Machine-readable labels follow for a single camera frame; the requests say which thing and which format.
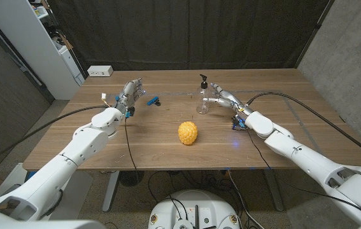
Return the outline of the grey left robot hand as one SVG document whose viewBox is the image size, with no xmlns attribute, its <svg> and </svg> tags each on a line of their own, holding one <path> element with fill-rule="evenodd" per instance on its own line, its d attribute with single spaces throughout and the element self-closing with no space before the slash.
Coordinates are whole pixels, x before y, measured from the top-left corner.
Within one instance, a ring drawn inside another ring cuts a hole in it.
<svg viewBox="0 0 361 229">
<path fill-rule="evenodd" d="M 145 94 L 142 78 L 129 81 L 118 96 L 115 108 L 119 110 L 128 109 L 134 106 L 135 102 Z"/>
</svg>

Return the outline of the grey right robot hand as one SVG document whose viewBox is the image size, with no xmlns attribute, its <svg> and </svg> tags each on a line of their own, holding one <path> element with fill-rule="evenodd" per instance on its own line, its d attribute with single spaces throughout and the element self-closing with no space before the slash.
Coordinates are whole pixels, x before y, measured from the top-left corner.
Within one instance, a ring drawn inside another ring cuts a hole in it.
<svg viewBox="0 0 361 229">
<path fill-rule="evenodd" d="M 253 113 L 253 110 L 243 104 L 235 95 L 222 89 L 216 83 L 211 83 L 211 87 L 214 90 L 215 97 L 208 96 L 203 98 L 204 102 L 214 102 L 218 103 L 219 105 L 230 108 L 236 113 L 249 116 Z"/>
</svg>

